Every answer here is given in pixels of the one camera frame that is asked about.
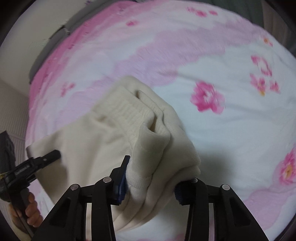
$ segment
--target pink flower pattern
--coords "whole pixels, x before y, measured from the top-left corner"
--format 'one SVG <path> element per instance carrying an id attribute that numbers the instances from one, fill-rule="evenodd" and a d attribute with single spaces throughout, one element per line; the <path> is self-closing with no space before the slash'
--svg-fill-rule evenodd
<path id="1" fill-rule="evenodd" d="M 270 47 L 273 47 L 273 43 L 270 42 L 269 38 L 263 37 L 263 41 L 264 41 L 265 44 L 269 45 Z"/>
<path id="2" fill-rule="evenodd" d="M 267 78 L 272 76 L 272 70 L 270 69 L 265 58 L 252 55 L 251 59 L 252 62 L 261 70 L 261 73 L 264 76 L 266 76 Z M 253 85 L 259 91 L 260 95 L 265 96 L 266 90 L 270 90 L 278 94 L 281 93 L 278 82 L 270 80 L 268 88 L 264 77 L 257 78 L 254 74 L 250 74 L 250 77 L 251 85 Z"/>
<path id="3" fill-rule="evenodd" d="M 280 90 L 279 90 L 279 84 L 276 82 L 276 81 L 269 81 L 269 90 L 273 91 L 273 92 L 276 92 L 278 94 L 280 94 Z"/>
<path id="4" fill-rule="evenodd" d="M 296 182 L 296 161 L 294 149 L 288 153 L 285 159 L 280 163 L 281 171 L 279 182 L 282 185 L 290 185 Z"/>
<path id="5" fill-rule="evenodd" d="M 265 76 L 272 76 L 272 71 L 268 65 L 268 62 L 265 58 L 252 55 L 251 59 L 255 65 L 261 70 L 261 73 Z"/>
<path id="6" fill-rule="evenodd" d="M 72 49 L 75 45 L 74 44 L 71 44 L 68 49 Z"/>
<path id="7" fill-rule="evenodd" d="M 216 11 L 214 11 L 214 10 L 210 10 L 209 11 L 209 14 L 214 15 L 214 16 L 217 16 L 218 15 L 218 13 Z"/>
<path id="8" fill-rule="evenodd" d="M 250 74 L 250 77 L 251 77 L 251 85 L 253 85 L 259 91 L 260 95 L 265 96 L 265 91 L 266 91 L 265 79 L 264 78 L 257 79 L 253 74 Z"/>
<path id="9" fill-rule="evenodd" d="M 75 83 L 71 83 L 68 86 L 67 85 L 68 85 L 68 83 L 63 84 L 62 91 L 61 91 L 61 97 L 64 97 L 69 90 L 73 89 L 76 86 Z"/>
<path id="10" fill-rule="evenodd" d="M 191 12 L 191 13 L 194 13 L 196 16 L 199 16 L 199 17 L 202 17 L 202 18 L 207 17 L 207 13 L 206 12 L 201 11 L 201 10 L 198 10 L 198 9 L 195 9 L 193 7 L 188 7 L 187 8 L 187 11 L 188 12 Z"/>
<path id="11" fill-rule="evenodd" d="M 224 96 L 214 88 L 214 85 L 204 81 L 196 83 L 190 101 L 197 106 L 199 112 L 211 109 L 214 113 L 221 114 L 225 108 Z"/>
<path id="12" fill-rule="evenodd" d="M 128 22 L 126 23 L 126 25 L 129 26 L 129 27 L 131 27 L 131 26 L 135 26 L 135 25 L 137 25 L 138 23 L 139 23 L 139 21 L 137 21 L 137 20 L 132 20 L 132 21 L 128 21 Z"/>

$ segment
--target black handle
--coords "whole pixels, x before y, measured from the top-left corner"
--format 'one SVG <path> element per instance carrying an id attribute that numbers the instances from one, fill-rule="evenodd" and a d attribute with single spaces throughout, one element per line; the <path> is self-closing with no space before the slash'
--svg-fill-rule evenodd
<path id="1" fill-rule="evenodd" d="M 39 168 L 45 168 L 49 164 L 53 163 L 54 161 L 61 158 L 61 153 L 58 150 L 53 150 L 52 152 L 46 154 L 45 156 L 41 157 L 43 160 L 42 165 Z"/>
<path id="2" fill-rule="evenodd" d="M 18 210 L 20 210 L 22 216 L 20 217 L 20 220 L 24 226 L 24 228 L 27 230 L 28 234 L 33 237 L 34 233 L 36 232 L 37 228 L 34 228 L 31 225 L 28 225 L 27 223 L 27 215 L 25 213 L 25 210 L 27 208 L 27 206 L 30 204 L 29 202 L 29 189 L 25 188 L 23 190 L 21 190 L 19 193 L 13 193 L 10 194 L 10 199 L 11 199 L 11 203 L 12 205 L 17 208 Z"/>

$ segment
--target pink floral bedsheet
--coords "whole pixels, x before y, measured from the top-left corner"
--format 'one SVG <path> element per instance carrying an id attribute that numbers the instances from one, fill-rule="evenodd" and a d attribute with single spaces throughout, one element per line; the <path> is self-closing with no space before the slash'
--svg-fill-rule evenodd
<path id="1" fill-rule="evenodd" d="M 190 1 L 117 2 L 70 35 L 30 89 L 26 145 L 87 113 L 125 75 L 171 104 L 201 159 L 274 240 L 296 212 L 296 60 L 262 28 Z M 183 240 L 188 209 L 171 201 L 118 240 Z M 210 223 L 213 240 L 213 219 Z"/>

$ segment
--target fabric fold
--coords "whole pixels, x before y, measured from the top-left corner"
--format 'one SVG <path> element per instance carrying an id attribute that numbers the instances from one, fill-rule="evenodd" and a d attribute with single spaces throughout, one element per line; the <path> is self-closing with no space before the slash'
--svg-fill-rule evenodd
<path id="1" fill-rule="evenodd" d="M 175 185 L 197 176 L 200 159 L 174 109 L 134 77 L 119 81 L 92 110 L 27 148 L 29 157 L 57 149 L 62 158 L 37 173 L 54 203 L 67 188 L 95 184 L 125 155 L 128 192 L 112 207 L 116 231 L 144 224 L 170 200 Z M 90 209 L 87 239 L 91 237 Z"/>

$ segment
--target finger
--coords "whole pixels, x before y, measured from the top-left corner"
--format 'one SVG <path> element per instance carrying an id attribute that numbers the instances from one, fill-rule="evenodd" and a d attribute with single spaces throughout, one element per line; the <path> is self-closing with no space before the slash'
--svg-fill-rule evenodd
<path id="1" fill-rule="evenodd" d="M 19 210 L 18 208 L 15 208 L 16 211 L 17 211 L 17 213 L 15 212 L 15 209 L 13 208 L 13 206 L 12 206 L 11 203 L 8 205 L 8 208 L 9 208 L 9 212 L 11 213 L 11 215 L 12 215 L 13 217 L 18 218 L 18 217 L 21 217 L 21 216 L 22 216 L 22 213 L 20 212 L 20 210 Z"/>
<path id="2" fill-rule="evenodd" d="M 29 217 L 27 219 L 27 223 L 29 225 L 33 225 L 34 223 L 36 223 L 36 221 L 38 220 L 39 216 L 40 216 L 40 212 L 39 212 L 39 210 L 37 210 L 35 213 L 33 213 L 33 215 L 31 217 Z"/>
<path id="3" fill-rule="evenodd" d="M 38 210 L 37 208 L 37 202 L 34 201 L 33 203 L 30 203 L 26 210 L 25 210 L 25 213 L 27 215 L 27 217 L 31 217 L 36 211 Z"/>
<path id="4" fill-rule="evenodd" d="M 33 227 L 34 228 L 39 227 L 41 225 L 42 221 L 43 221 L 43 217 L 42 216 L 39 216 L 39 218 L 37 219 L 37 221 L 33 224 Z"/>
<path id="5" fill-rule="evenodd" d="M 28 199 L 29 199 L 29 202 L 30 203 L 33 203 L 34 201 L 35 201 L 35 196 L 34 196 L 34 194 L 33 193 L 29 193 L 29 196 L 28 196 Z"/>

